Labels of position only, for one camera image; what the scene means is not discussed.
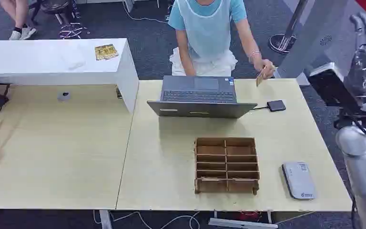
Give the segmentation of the person's left hand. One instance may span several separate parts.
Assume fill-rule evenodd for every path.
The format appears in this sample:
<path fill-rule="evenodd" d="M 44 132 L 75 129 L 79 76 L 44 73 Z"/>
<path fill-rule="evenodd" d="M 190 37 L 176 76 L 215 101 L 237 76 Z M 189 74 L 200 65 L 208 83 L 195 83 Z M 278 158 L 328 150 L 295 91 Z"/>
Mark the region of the person's left hand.
<path fill-rule="evenodd" d="M 276 71 L 276 67 L 268 59 L 253 58 L 253 64 L 254 68 L 262 74 L 264 80 L 271 78 Z"/>

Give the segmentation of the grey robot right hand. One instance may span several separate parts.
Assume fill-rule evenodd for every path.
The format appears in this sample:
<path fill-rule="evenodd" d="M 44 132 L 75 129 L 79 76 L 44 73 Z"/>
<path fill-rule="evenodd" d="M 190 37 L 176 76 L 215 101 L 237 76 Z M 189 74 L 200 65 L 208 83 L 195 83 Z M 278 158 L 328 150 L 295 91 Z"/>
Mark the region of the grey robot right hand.
<path fill-rule="evenodd" d="M 366 97 L 366 13 L 353 14 L 350 21 L 355 27 L 356 50 L 344 83 L 355 96 Z"/>

